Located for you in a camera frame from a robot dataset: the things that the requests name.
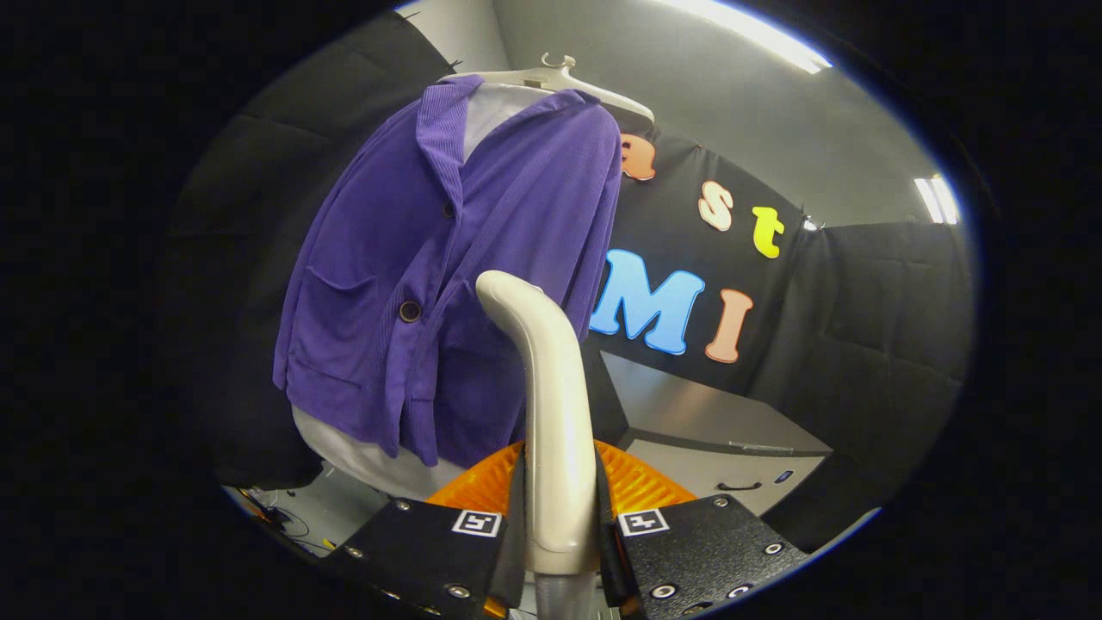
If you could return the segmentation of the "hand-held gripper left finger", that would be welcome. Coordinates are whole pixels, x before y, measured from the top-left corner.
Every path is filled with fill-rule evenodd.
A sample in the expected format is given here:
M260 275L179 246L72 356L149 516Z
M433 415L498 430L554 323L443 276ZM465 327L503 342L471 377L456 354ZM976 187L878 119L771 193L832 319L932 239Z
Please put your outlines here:
M323 561L398 619L505 619L526 580L523 443L424 501L396 498Z

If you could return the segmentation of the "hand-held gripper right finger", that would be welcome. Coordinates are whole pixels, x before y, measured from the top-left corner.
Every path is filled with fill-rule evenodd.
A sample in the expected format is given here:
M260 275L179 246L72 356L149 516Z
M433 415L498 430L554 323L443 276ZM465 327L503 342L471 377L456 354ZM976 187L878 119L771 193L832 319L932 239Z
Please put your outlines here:
M809 561L733 494L696 497L603 440L595 455L601 578L622 619L713 612Z

